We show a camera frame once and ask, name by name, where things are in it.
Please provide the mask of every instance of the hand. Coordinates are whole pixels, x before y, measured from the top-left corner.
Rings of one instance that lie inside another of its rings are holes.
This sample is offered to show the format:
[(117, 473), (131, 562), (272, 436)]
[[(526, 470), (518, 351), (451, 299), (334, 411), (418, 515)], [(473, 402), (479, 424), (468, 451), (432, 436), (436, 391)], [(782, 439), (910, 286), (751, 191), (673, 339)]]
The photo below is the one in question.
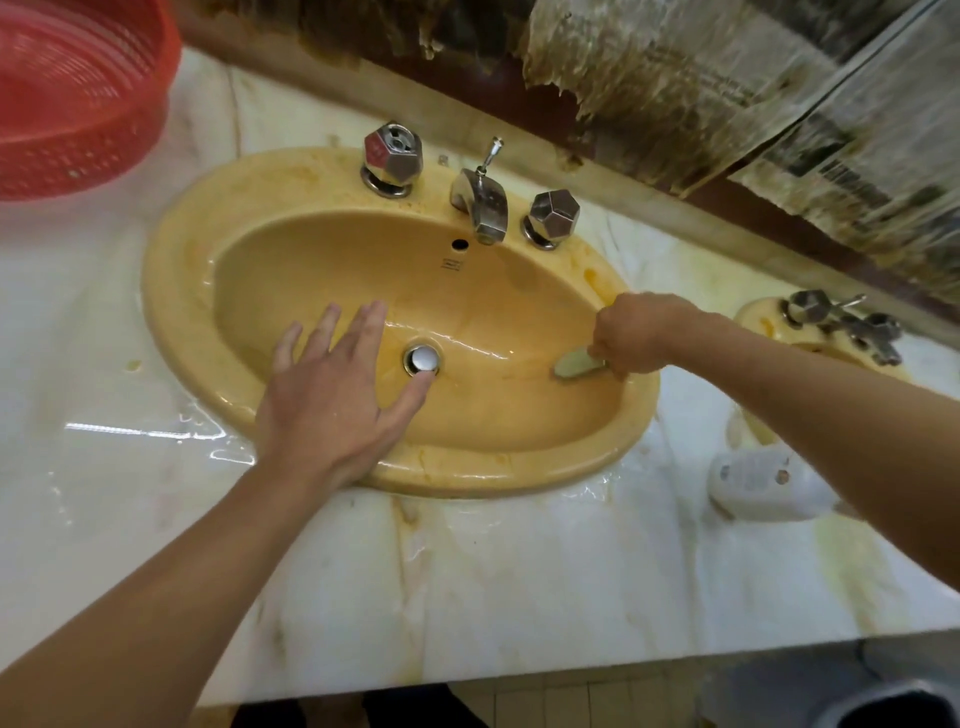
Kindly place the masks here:
[(671, 363), (672, 345), (700, 309), (679, 296), (622, 293), (597, 313), (589, 354), (618, 375), (649, 374)]
[(396, 402), (380, 409), (373, 381), (386, 315), (383, 302), (361, 306), (331, 349), (340, 318), (340, 307), (331, 303), (297, 362), (301, 326), (286, 330), (256, 413), (261, 461), (316, 484), (326, 496), (359, 480), (396, 444), (422, 407), (433, 373), (414, 376)]

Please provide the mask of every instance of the forearm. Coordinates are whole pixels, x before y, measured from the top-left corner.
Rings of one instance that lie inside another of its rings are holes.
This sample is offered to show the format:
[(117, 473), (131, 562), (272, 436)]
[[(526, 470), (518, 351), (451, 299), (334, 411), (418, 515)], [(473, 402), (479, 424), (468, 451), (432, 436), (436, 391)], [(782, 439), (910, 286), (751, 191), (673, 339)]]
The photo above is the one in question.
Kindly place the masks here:
[(5, 724), (183, 723), (315, 499), (303, 484), (248, 471), (182, 536), (0, 675)]
[(960, 402), (697, 313), (674, 363), (757, 415), (868, 521), (960, 586)]

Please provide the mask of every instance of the person's left hand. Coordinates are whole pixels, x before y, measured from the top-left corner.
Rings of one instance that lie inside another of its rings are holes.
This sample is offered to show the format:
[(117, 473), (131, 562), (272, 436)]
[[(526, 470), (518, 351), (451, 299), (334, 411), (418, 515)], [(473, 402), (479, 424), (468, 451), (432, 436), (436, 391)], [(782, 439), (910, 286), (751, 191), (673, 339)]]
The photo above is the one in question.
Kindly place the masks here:
[(283, 476), (306, 480), (326, 496), (359, 480), (392, 448), (417, 414), (433, 374), (414, 376), (390, 407), (373, 390), (387, 306), (357, 310), (333, 349), (340, 318), (331, 303), (307, 339), (300, 360), (293, 351), (300, 324), (292, 324), (274, 351), (274, 375), (256, 413), (256, 450)]

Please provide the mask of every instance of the black pants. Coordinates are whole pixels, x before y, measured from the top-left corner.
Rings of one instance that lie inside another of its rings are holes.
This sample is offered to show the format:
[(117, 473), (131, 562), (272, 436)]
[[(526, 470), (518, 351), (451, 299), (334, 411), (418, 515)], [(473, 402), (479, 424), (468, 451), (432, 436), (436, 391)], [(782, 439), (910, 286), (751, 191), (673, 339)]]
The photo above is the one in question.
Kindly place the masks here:
[[(370, 728), (416, 725), (420, 728), (486, 728), (446, 685), (421, 685), (370, 691), (363, 696)], [(296, 700), (240, 706), (231, 728), (305, 728)]]

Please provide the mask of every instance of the person's left arm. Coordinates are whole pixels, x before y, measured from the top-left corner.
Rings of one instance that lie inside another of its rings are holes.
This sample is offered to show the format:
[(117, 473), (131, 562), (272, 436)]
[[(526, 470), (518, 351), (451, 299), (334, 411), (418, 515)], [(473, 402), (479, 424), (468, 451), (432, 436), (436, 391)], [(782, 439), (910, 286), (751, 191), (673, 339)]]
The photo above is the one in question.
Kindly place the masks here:
[(386, 306), (357, 311), (331, 350), (330, 306), (296, 363), (277, 345), (256, 465), (154, 558), (0, 674), (6, 726), (183, 724), (240, 620), (306, 523), (368, 472), (420, 409), (432, 375), (391, 407), (373, 392)]

